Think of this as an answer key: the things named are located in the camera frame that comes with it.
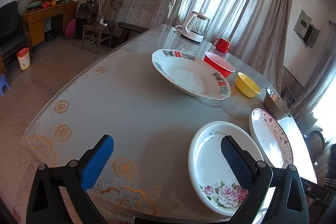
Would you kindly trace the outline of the stainless steel bowl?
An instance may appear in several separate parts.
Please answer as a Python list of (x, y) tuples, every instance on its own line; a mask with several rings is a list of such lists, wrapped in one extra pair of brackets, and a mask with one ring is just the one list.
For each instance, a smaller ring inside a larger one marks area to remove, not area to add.
[(265, 89), (264, 106), (276, 120), (291, 118), (285, 102), (270, 88)]

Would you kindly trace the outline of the yellow plastic bowl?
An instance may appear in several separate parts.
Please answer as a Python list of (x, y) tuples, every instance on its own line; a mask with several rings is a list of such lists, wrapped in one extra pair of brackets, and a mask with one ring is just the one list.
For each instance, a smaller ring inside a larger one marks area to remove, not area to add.
[(259, 86), (244, 73), (238, 72), (236, 87), (248, 98), (253, 98), (261, 94)]

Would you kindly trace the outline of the dragon pattern white plate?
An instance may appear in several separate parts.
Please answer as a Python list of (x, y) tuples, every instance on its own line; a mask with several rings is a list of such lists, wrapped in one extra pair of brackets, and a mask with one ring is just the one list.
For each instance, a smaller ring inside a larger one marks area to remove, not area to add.
[(165, 79), (189, 96), (221, 101), (231, 95), (225, 77), (193, 55), (178, 50), (160, 49), (152, 54), (151, 61)]

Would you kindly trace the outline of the purple floral white plate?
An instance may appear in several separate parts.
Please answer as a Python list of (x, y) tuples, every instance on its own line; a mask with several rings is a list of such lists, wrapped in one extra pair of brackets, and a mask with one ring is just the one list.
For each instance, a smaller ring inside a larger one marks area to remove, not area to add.
[(253, 109), (249, 116), (249, 130), (269, 166), (285, 169), (293, 164), (293, 151), (287, 135), (268, 112)]

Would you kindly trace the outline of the side window curtain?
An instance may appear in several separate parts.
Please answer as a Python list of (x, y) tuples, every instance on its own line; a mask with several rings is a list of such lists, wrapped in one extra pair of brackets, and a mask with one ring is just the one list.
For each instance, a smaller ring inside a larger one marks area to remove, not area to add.
[(335, 23), (329, 21), (329, 25), (331, 31), (323, 53), (303, 92), (290, 107), (291, 115), (298, 126), (310, 119), (315, 106), (320, 102), (335, 78)]

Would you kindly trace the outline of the blue plastic stool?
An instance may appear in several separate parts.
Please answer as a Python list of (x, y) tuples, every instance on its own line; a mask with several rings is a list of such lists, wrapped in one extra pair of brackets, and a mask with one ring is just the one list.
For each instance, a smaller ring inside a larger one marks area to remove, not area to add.
[(0, 74), (0, 96), (3, 96), (5, 94), (5, 90), (8, 90), (9, 88), (10, 85), (5, 74)]

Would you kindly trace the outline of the white patterned waste bin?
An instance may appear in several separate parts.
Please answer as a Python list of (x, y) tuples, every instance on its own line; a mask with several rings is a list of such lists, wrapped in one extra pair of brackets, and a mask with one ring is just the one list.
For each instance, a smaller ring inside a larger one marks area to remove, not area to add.
[(23, 48), (17, 53), (19, 66), (22, 71), (28, 69), (31, 65), (29, 48)]

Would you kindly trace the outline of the red plastic bowl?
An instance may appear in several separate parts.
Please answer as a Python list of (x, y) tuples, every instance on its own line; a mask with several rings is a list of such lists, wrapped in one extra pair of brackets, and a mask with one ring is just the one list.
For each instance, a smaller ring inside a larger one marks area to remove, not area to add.
[(215, 68), (225, 78), (235, 73), (234, 67), (228, 61), (212, 52), (205, 52), (203, 60)]

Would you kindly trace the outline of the red mug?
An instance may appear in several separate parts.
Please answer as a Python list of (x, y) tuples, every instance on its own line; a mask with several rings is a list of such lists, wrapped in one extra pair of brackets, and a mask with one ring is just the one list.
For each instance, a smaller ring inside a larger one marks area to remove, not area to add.
[(226, 54), (230, 50), (231, 42), (224, 38), (216, 38), (213, 40), (212, 45), (216, 48), (217, 51)]

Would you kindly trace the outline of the black sofa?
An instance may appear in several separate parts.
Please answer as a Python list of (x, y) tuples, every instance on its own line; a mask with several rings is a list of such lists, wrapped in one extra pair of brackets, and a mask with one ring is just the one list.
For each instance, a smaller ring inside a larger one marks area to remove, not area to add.
[(1, 56), (5, 59), (27, 44), (26, 29), (18, 13), (17, 1), (1, 7)]

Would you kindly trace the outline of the pink bag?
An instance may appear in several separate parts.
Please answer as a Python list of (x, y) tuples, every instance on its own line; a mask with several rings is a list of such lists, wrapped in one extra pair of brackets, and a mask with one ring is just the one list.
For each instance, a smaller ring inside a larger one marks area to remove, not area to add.
[(76, 19), (73, 18), (70, 20), (70, 22), (67, 24), (65, 29), (65, 37), (66, 39), (74, 39), (75, 33), (76, 33)]

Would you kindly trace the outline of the wooden desk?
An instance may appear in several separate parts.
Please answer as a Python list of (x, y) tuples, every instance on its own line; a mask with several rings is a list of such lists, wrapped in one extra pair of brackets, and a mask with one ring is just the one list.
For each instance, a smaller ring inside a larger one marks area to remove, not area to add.
[(77, 4), (77, 2), (58, 4), (21, 15), (23, 22), (28, 26), (27, 39), (31, 58), (34, 57), (33, 47), (45, 41), (46, 21), (53, 19), (56, 22), (56, 32), (63, 33), (68, 23), (76, 18)]

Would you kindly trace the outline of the white power strip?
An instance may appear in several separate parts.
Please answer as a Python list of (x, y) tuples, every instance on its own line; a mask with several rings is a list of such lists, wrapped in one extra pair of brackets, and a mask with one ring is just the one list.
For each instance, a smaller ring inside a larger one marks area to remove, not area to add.
[(101, 24), (103, 26), (107, 26), (108, 25), (108, 20), (102, 18), (102, 19), (100, 19), (99, 24)]

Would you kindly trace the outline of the wooden chair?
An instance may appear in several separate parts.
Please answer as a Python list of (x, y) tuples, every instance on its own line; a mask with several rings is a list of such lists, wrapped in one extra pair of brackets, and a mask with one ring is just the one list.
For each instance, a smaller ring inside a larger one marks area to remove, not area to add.
[(112, 47), (112, 36), (116, 17), (121, 8), (122, 0), (105, 0), (102, 5), (100, 19), (93, 24), (83, 26), (81, 48), (84, 49), (92, 43), (96, 43), (96, 54), (100, 53), (100, 45), (107, 42)]

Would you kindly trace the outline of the beige window curtain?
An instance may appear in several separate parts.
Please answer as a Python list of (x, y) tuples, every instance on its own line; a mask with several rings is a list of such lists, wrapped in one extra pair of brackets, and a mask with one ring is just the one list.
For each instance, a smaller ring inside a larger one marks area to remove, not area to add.
[(281, 89), (293, 0), (160, 0), (151, 27), (181, 24), (190, 12), (210, 19), (205, 39), (225, 38), (230, 53)]

